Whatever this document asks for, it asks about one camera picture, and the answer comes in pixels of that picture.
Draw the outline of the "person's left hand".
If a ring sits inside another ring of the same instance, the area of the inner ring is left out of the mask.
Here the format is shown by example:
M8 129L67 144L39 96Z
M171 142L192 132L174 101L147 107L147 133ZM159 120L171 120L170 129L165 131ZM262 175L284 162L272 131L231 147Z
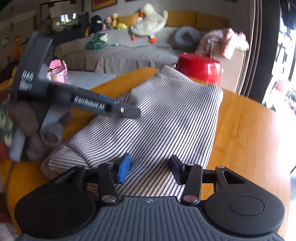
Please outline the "person's left hand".
M14 162L45 158L60 146L64 128L72 120L69 108L24 101L10 104L8 115L16 124L9 150L9 157Z

